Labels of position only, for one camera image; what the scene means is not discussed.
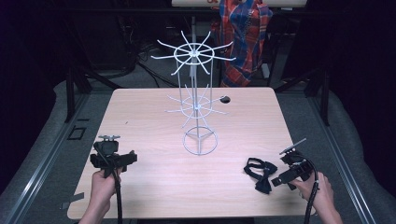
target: black metal frame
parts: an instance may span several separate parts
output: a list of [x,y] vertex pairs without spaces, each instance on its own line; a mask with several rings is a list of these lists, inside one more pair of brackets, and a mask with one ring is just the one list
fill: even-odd
[[[297,10],[281,10],[279,8],[271,8],[274,14],[281,14],[283,16],[289,18],[315,18],[315,19],[326,19],[333,16],[341,16],[345,15],[345,11],[307,11],[305,9],[297,9]],[[57,15],[70,15],[70,14],[114,14],[114,15],[134,15],[134,16],[160,16],[160,15],[167,15],[167,16],[200,16],[200,17],[213,17],[219,15],[219,12],[215,9],[210,7],[169,7],[169,8],[46,8],[47,12],[56,13]],[[104,83],[108,87],[112,89],[121,88],[121,86],[107,80],[104,77],[94,73],[93,71],[87,68],[79,68],[83,73],[93,77],[100,82]],[[70,120],[70,118],[74,115],[74,94],[73,93],[73,83],[77,80],[76,84],[78,85],[78,89],[82,90],[84,93],[89,93],[92,89],[91,85],[84,81],[81,78],[78,78],[78,74],[81,74],[79,71],[76,75],[72,75],[71,72],[67,75],[66,81],[67,84],[67,103],[68,103],[68,114],[66,122]],[[303,74],[291,82],[275,89],[275,92],[282,92],[287,90],[288,88],[296,85],[301,80],[307,77],[315,77],[318,76],[323,77],[322,80],[315,82],[315,84],[308,84],[307,88],[305,89],[306,96],[313,96],[316,95],[320,86],[322,86],[322,94],[321,94],[321,102],[320,102],[320,115],[325,122],[326,125],[329,125],[328,121],[328,103],[329,103],[329,75],[326,72],[326,68],[316,68],[311,72]]]

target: wire display stand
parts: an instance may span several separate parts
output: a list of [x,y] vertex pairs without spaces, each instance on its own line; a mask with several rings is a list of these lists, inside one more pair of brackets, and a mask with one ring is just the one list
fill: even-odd
[[[210,113],[220,113],[226,114],[221,111],[217,111],[213,109],[213,103],[220,100],[222,97],[213,100],[212,96],[212,83],[213,83],[213,60],[225,60],[232,61],[233,59],[227,59],[218,57],[215,55],[216,49],[224,49],[231,46],[232,43],[220,46],[216,48],[211,48],[205,44],[206,40],[210,37],[210,32],[206,36],[205,40],[202,43],[196,43],[196,36],[194,31],[194,26],[192,26],[192,42],[190,43],[186,36],[184,36],[183,32],[181,35],[183,36],[186,44],[183,44],[179,47],[171,46],[164,44],[160,40],[158,42],[166,46],[168,48],[174,49],[174,54],[170,56],[163,57],[154,57],[153,59],[176,59],[177,70],[171,75],[177,75],[178,80],[178,88],[179,88],[179,99],[168,96],[170,99],[174,101],[180,102],[180,109],[177,110],[167,110],[166,112],[181,112],[184,116],[187,117],[186,122],[182,125],[184,128],[190,120],[194,120],[194,126],[188,129],[183,137],[183,146],[190,153],[194,155],[206,155],[215,150],[218,145],[218,136],[216,133],[209,128],[205,117]],[[210,72],[206,69],[205,64],[210,63]],[[180,69],[184,66],[188,65],[190,67],[190,78],[191,78],[191,89],[184,86],[188,93],[188,97],[183,99],[182,96],[182,87],[180,81]],[[205,73],[210,76],[210,81],[206,85],[206,88],[203,92],[198,92],[197,86],[197,67],[201,66]]]

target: plaid shirt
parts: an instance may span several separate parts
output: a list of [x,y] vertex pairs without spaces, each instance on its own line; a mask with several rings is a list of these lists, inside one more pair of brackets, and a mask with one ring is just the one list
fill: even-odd
[[261,0],[221,0],[219,4],[221,26],[219,43],[233,44],[224,57],[236,58],[224,61],[225,75],[222,87],[246,86],[251,75],[262,65],[262,47],[267,24],[273,13]]

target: dark background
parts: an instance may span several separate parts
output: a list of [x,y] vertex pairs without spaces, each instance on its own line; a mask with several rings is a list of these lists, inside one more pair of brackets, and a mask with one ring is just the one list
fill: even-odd
[[[126,3],[127,7],[170,7],[170,1],[156,1],[155,5],[146,1],[95,4],[125,7]],[[98,17],[65,18],[42,10],[68,7],[78,1],[20,0],[0,4],[3,191],[50,115],[56,98],[53,87],[65,80],[69,69],[77,65],[133,69],[131,62],[139,51],[140,37],[165,35],[165,24],[161,17],[120,21],[113,16],[100,21]],[[302,19],[284,77],[295,77],[325,64],[331,76],[330,88],[343,102],[360,134],[365,161],[377,181],[396,196],[396,7],[392,1],[368,0],[310,1],[307,7],[348,13],[329,16],[328,20]],[[125,44],[125,33],[120,32],[120,22],[135,25],[129,44]],[[87,27],[98,25],[101,29],[93,29],[97,33],[87,32]],[[116,47],[91,48],[90,39],[99,43],[112,41]]]

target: human hand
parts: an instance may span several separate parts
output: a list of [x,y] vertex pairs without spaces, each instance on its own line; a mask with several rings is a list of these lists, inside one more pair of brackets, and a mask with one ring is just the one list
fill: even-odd
[[[309,179],[304,182],[294,179],[290,183],[297,187],[303,194],[303,197],[308,200],[315,183],[315,175],[311,174]],[[318,172],[318,192],[313,206],[323,223],[343,223],[339,213],[335,209],[333,195],[334,192],[332,191],[332,184],[329,182],[329,179],[323,173]]]
[[[119,181],[121,170],[120,168],[116,172]],[[115,183],[113,175],[105,178],[105,170],[93,173],[90,203],[79,224],[100,223],[102,221],[110,209],[110,199],[115,193]]]

